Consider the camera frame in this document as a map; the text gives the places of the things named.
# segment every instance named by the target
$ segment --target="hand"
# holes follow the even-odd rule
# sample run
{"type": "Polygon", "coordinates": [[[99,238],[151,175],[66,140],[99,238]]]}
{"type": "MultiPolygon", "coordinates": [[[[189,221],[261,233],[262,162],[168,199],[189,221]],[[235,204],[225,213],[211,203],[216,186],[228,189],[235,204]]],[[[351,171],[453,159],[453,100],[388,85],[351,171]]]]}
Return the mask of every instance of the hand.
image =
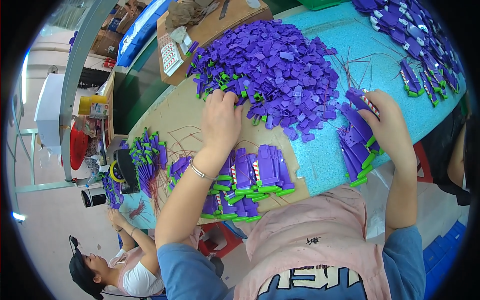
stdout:
{"type": "Polygon", "coordinates": [[[115,230],[120,230],[124,227],[125,223],[128,223],[127,219],[121,214],[118,209],[113,209],[110,207],[108,208],[108,218],[112,222],[112,224],[114,224],[114,227],[118,227],[118,229],[115,230]]]}
{"type": "Polygon", "coordinates": [[[205,101],[201,122],[204,148],[219,158],[228,156],[240,135],[243,107],[233,109],[238,100],[233,92],[216,89],[205,101]]]}
{"type": "Polygon", "coordinates": [[[380,147],[390,156],[396,168],[412,164],[416,168],[412,139],[397,102],[379,89],[366,93],[365,97],[378,108],[380,120],[369,109],[361,109],[359,114],[370,125],[380,147]]]}

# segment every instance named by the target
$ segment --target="metal ruler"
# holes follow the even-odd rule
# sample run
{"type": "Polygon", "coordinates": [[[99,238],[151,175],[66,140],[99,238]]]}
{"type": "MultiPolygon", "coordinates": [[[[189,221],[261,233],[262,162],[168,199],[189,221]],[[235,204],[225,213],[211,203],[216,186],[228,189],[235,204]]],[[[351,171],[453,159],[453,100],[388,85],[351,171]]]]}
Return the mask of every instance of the metal ruler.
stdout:
{"type": "Polygon", "coordinates": [[[223,2],[222,11],[220,12],[220,18],[218,18],[219,20],[225,18],[225,14],[227,14],[227,8],[228,8],[229,2],[230,0],[225,0],[225,2],[223,2]]]}

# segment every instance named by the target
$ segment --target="blue sleeve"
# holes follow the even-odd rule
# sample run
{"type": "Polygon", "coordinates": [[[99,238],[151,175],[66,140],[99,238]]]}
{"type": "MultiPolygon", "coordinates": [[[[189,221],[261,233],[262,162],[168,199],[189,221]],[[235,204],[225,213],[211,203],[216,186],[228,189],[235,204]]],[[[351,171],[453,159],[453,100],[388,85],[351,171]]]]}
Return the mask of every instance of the blue sleeve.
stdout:
{"type": "Polygon", "coordinates": [[[426,274],[417,226],[395,230],[382,257],[392,300],[423,300],[426,274]]]}
{"type": "Polygon", "coordinates": [[[214,265],[191,246],[166,244],[156,254],[168,299],[223,300],[227,295],[214,265]]]}

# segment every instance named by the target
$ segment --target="ear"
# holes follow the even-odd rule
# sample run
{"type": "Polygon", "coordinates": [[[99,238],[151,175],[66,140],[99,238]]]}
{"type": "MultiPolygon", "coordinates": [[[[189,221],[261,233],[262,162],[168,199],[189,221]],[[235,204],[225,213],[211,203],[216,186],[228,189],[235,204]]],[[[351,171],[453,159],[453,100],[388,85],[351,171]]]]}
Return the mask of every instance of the ear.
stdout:
{"type": "Polygon", "coordinates": [[[102,282],[102,277],[98,274],[95,274],[95,277],[93,278],[93,282],[95,282],[95,283],[102,282]]]}

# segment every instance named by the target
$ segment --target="workbench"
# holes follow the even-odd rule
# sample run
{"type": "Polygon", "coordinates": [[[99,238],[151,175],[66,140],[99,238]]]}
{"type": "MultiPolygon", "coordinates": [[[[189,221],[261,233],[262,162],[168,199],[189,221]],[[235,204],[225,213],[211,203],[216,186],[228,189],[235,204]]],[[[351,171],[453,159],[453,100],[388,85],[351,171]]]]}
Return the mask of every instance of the workbench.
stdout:
{"type": "MultiPolygon", "coordinates": [[[[457,105],[467,89],[465,79],[460,74],[459,93],[454,94],[447,87],[448,99],[440,100],[435,108],[426,93],[417,98],[407,97],[402,78],[397,76],[400,70],[398,62],[406,52],[391,42],[389,36],[374,31],[369,18],[357,12],[350,2],[322,11],[305,11],[287,16],[283,18],[283,22],[295,25],[309,39],[319,36],[327,47],[337,49],[336,56],[340,60],[365,57],[362,60],[369,62],[349,64],[351,76],[357,83],[361,81],[361,87],[367,90],[379,88],[392,95],[402,109],[413,143],[419,141],[439,124],[457,105]]],[[[333,57],[330,57],[330,60],[340,75],[337,88],[340,91],[338,101],[346,102],[345,91],[348,88],[346,72],[339,61],[333,57]]],[[[183,149],[198,151],[202,143],[190,136],[191,134],[201,140],[198,128],[204,102],[195,96],[196,84],[188,78],[176,88],[170,87],[170,89],[171,92],[159,98],[134,126],[130,132],[129,142],[135,136],[141,135],[144,127],[147,127],[149,131],[159,131],[159,137],[166,140],[168,147],[172,147],[173,151],[179,151],[179,145],[174,143],[184,137],[186,138],[180,142],[183,149]]],[[[250,104],[245,105],[244,116],[249,106],[250,104]]],[[[302,143],[301,139],[288,140],[280,127],[270,131],[264,127],[263,123],[253,126],[251,120],[245,117],[242,121],[240,140],[247,140],[256,145],[276,145],[282,149],[290,176],[296,186],[296,191],[284,197],[284,200],[276,197],[261,200],[259,212],[300,201],[348,181],[345,177],[347,169],[336,133],[336,127],[347,125],[347,120],[339,111],[337,118],[330,121],[330,125],[325,124],[322,130],[312,130],[315,139],[308,143],[302,143]]],[[[246,147],[248,152],[256,152],[256,147],[248,142],[242,142],[239,147],[246,147]]],[[[389,160],[388,155],[383,154],[378,156],[372,164],[376,168],[389,160]]],[[[167,195],[159,192],[159,198],[161,207],[167,195]]],[[[218,220],[203,221],[209,223],[218,220]]]]}

